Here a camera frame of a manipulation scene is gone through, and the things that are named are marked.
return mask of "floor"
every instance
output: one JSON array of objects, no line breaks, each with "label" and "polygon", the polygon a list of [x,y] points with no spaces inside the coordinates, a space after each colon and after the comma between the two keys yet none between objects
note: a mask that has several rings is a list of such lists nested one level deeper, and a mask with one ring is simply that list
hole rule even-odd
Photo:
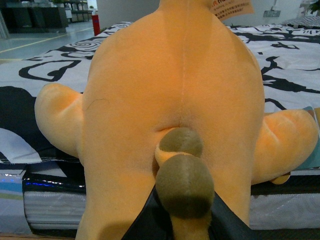
[{"label": "floor", "polygon": [[32,58],[93,36],[92,20],[69,23],[65,33],[11,33],[8,39],[0,38],[0,64]]}]

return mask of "mattress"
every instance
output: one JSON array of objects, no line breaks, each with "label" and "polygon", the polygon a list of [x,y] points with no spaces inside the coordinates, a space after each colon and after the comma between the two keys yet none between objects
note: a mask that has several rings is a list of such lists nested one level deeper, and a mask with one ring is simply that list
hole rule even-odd
[{"label": "mattress", "polygon": [[[72,237],[75,233],[84,209],[85,187],[84,182],[78,182],[83,179],[75,180],[65,171],[69,169],[69,172],[78,172],[82,176],[83,169],[78,167],[75,170],[79,160],[56,149],[41,134],[35,120],[35,99],[40,89],[52,82],[83,92],[98,46],[105,38],[130,24],[121,22],[90,39],[0,65],[0,169],[3,180],[0,181],[0,219],[7,218],[12,222],[20,219],[19,225],[24,226],[23,230],[17,230],[12,224],[7,227],[1,224],[0,233],[33,232],[64,237]],[[320,107],[320,29],[288,24],[228,28],[257,58],[265,91],[265,111],[307,109],[317,120],[314,109]],[[21,169],[14,174],[12,168],[18,166]],[[257,231],[274,232],[276,229],[296,229],[305,234],[309,233],[307,230],[319,229],[318,167],[319,144],[309,159],[291,173],[287,183],[252,186],[251,227]],[[17,179],[18,185],[10,185],[10,179]],[[296,185],[301,186],[302,191],[298,191]],[[10,204],[6,194],[10,195]],[[15,206],[19,206],[19,213],[14,213]],[[50,206],[53,211],[41,215],[42,209]],[[67,219],[59,210],[62,206],[69,213],[75,209],[78,211]]]}]

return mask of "wall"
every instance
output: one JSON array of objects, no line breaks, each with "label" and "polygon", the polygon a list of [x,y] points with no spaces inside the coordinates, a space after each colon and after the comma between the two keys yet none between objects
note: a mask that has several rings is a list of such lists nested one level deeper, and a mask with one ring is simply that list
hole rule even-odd
[{"label": "wall", "polygon": [[98,8],[97,0],[87,0],[88,7],[93,6],[95,9]]},{"label": "wall", "polygon": [[[152,13],[159,6],[160,0],[97,0],[100,28],[129,21],[134,22]],[[258,26],[278,24],[298,16],[303,0],[252,0],[254,14],[235,16],[223,21],[226,25]],[[280,17],[263,17],[265,10],[270,10],[276,2],[281,10]]]},{"label": "wall", "polygon": [[[288,19],[298,16],[302,0],[251,0],[254,7],[254,14],[245,14],[231,17],[224,24],[241,26],[259,26],[266,24],[279,24]],[[270,10],[276,2],[278,10],[281,11],[280,17],[264,17],[264,11]]]},{"label": "wall", "polygon": [[119,22],[135,22],[153,13],[159,0],[97,0],[100,28]]}]

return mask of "stuffed animal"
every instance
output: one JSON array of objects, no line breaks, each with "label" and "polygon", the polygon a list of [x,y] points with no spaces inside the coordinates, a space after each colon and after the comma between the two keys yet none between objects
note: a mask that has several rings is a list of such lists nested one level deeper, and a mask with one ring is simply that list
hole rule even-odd
[{"label": "stuffed animal", "polygon": [[[84,166],[77,240],[121,239],[158,170],[176,239],[208,237],[214,191],[248,225],[251,185],[290,172],[313,151],[318,131],[306,111],[264,116],[258,63],[211,5],[160,0],[101,44],[83,94],[56,83],[39,93],[39,129]],[[177,210],[174,199],[197,196]]]}]

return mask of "plush fur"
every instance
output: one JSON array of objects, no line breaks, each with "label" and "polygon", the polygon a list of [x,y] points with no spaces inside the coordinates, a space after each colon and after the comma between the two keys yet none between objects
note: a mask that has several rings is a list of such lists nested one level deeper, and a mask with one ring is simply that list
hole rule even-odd
[{"label": "plush fur", "polygon": [[314,149],[307,112],[264,117],[258,63],[211,4],[161,0],[101,44],[83,95],[49,84],[37,97],[39,129],[84,166],[77,240],[121,239],[155,185],[155,149],[172,128],[198,133],[215,191],[246,224],[251,184],[291,171]]}]

